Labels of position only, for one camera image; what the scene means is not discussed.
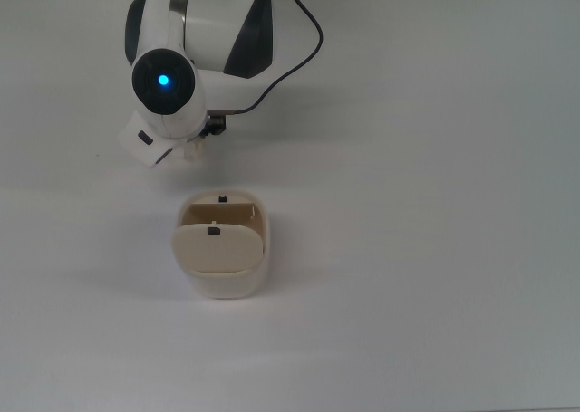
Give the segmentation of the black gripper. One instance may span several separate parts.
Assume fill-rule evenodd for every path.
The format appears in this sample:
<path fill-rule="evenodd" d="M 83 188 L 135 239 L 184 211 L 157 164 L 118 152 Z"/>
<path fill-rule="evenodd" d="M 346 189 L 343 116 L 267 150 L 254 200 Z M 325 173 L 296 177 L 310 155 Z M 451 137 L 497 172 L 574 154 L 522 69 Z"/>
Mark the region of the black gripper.
<path fill-rule="evenodd" d="M 223 113 L 208 114 L 204 129 L 201 131 L 201 137 L 219 136 L 227 129 L 227 115 Z"/>

